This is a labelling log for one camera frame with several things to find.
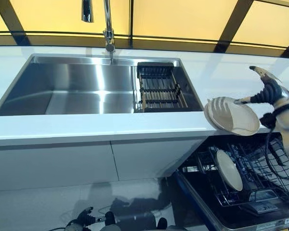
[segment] dishwasher rack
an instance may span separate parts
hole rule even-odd
[[[282,176],[289,177],[289,159],[283,150],[280,135],[274,135],[269,142],[268,157],[272,167]],[[221,178],[216,162],[219,148],[209,145],[195,151],[181,166],[182,171],[199,172],[206,177],[221,206],[243,205],[255,201],[276,198],[289,201],[289,180],[278,178],[265,161],[265,146],[254,143],[227,142],[222,149],[234,161],[243,181],[243,190],[230,188]]]
[[[172,63],[140,62],[137,65],[141,95],[138,104],[144,112],[187,111],[188,105],[174,78],[173,68]]]

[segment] faucet spout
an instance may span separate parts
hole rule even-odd
[[[104,0],[104,10],[105,10],[105,21],[106,28],[103,31],[106,40],[106,50],[109,54],[115,52],[115,38],[114,38],[114,30],[111,25],[111,12],[110,12],[110,0]]]
[[[103,31],[105,37],[105,48],[108,51],[110,59],[113,59],[113,53],[116,51],[114,29],[111,25],[110,0],[104,0],[106,28]],[[82,0],[81,19],[84,22],[93,22],[92,0]]]

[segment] stainless steel sink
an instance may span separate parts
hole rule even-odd
[[[0,100],[0,116],[143,112],[137,64],[147,61],[173,63],[186,110],[202,110],[179,59],[34,54]]]

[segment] white plate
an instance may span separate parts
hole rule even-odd
[[[210,102],[211,100],[208,100],[208,103],[204,106],[204,116],[206,117],[207,121],[212,125],[212,127],[214,127],[215,129],[222,129],[221,127],[219,127],[217,124],[215,124],[212,119],[210,118],[209,115],[209,106],[210,106]]]
[[[234,100],[229,97],[211,100],[208,103],[208,115],[211,121],[217,127],[236,135],[251,136],[257,133],[260,127],[257,115],[247,105],[233,103]]]
[[[218,150],[216,153],[216,161],[219,173],[223,180],[231,188],[237,191],[242,191],[242,178],[231,158],[223,150]]]

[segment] open dishwasher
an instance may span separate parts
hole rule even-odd
[[[277,177],[267,165],[266,135],[209,137],[174,173],[210,231],[289,228],[289,180]],[[232,189],[221,177],[218,150],[235,163],[242,191]],[[279,133],[272,133],[267,153],[274,171],[289,178],[289,159]]]

